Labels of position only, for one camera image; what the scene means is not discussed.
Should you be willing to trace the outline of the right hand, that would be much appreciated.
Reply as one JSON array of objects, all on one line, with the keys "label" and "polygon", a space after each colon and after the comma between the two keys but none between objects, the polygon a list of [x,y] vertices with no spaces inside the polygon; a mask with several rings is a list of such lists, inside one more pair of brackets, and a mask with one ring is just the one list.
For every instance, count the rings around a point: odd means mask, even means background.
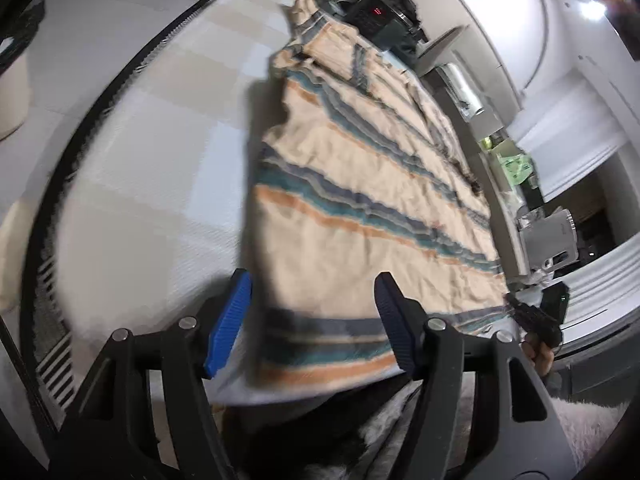
[{"label": "right hand", "polygon": [[554,352],[534,333],[527,333],[521,349],[540,377],[547,377],[554,362]]}]

